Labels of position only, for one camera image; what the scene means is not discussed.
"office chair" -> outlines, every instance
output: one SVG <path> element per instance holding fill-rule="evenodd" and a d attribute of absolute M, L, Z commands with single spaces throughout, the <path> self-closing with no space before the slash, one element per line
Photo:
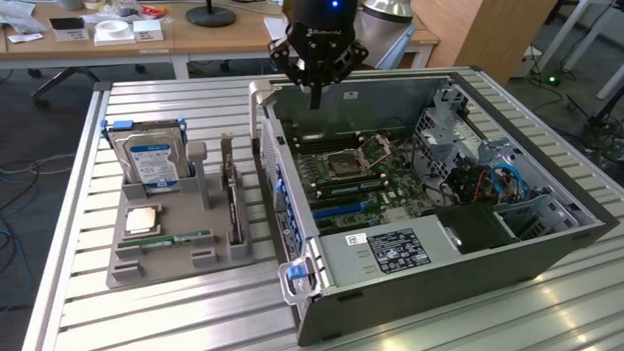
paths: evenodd
<path fill-rule="evenodd" d="M 145 66 L 141 64 L 136 64 L 134 70 L 138 73 L 145 73 Z M 36 107 L 42 108 L 42 109 L 49 107 L 49 101 L 45 99 L 40 99 L 40 96 L 46 91 L 49 91 L 49 89 L 57 86 L 64 80 L 66 80 L 74 73 L 84 74 L 93 81 L 93 83 L 100 82 L 100 79 L 93 74 L 93 72 L 90 72 L 90 69 L 88 67 L 66 67 L 62 71 L 58 72 L 58 74 L 50 80 L 48 80 L 44 83 L 42 86 L 38 87 L 37 91 L 30 94 L 32 103 L 34 104 Z M 40 78 L 41 71 L 38 69 L 29 69 L 28 75 L 33 78 Z"/>

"metal slotted table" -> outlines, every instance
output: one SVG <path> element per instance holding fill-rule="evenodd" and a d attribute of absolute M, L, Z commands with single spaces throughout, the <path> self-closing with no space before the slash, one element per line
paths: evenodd
<path fill-rule="evenodd" d="M 622 188 L 482 72 L 456 70 L 622 219 Z M 24 350 L 298 350 L 290 309 L 277 285 L 277 262 L 248 147 L 248 84 L 265 78 L 114 83 L 93 93 Z M 498 127 L 474 106 L 468 108 L 482 133 L 500 135 Z M 109 290 L 104 282 L 121 168 L 100 140 L 97 126 L 102 119 L 110 123 L 178 116 L 186 119 L 189 139 L 202 140 L 208 146 L 205 164 L 212 171 L 220 163 L 220 135 L 233 135 L 258 262 L 172 282 Z M 593 351 L 624 347 L 624 224 L 532 281 L 305 350 L 554 351 L 584 347 Z"/>

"lamp base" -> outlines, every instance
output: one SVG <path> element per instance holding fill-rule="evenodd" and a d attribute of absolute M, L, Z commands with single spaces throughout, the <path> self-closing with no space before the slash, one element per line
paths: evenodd
<path fill-rule="evenodd" d="M 212 7 L 212 13 L 208 13 L 208 7 L 194 7 L 186 11 L 186 20 L 201 27 L 224 27 L 236 21 L 236 14 L 222 7 Z"/>

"gray 3d-printed holder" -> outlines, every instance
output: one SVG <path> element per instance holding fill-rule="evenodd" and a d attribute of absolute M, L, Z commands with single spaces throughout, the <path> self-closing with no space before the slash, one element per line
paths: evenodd
<path fill-rule="evenodd" d="M 233 245 L 229 241 L 230 206 L 221 173 L 204 173 L 206 150 L 202 142 L 186 144 L 186 158 L 194 166 L 194 176 L 180 179 L 178 191 L 149 195 L 142 184 L 121 185 L 106 274 L 109 288 L 169 280 L 253 263 L 245 208 L 242 206 L 240 218 L 244 242 Z M 240 181 L 237 188 L 238 198 L 244 199 Z M 173 235 L 176 240 L 169 243 L 177 243 L 180 239 L 182 244 L 122 246 L 124 237 L 130 236 L 125 231 L 128 212 L 145 207 L 156 210 L 154 227 L 145 233 L 133 234 L 132 239 L 157 241 Z"/>

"power supply label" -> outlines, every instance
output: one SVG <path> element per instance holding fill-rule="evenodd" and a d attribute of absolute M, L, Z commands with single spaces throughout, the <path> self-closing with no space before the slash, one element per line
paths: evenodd
<path fill-rule="evenodd" d="M 169 161 L 172 147 L 166 144 L 129 148 L 136 172 L 145 186 L 161 188 L 177 183 L 176 165 Z"/>
<path fill-rule="evenodd" d="M 430 263 L 429 256 L 410 228 L 368 237 L 374 259 L 385 274 Z"/>

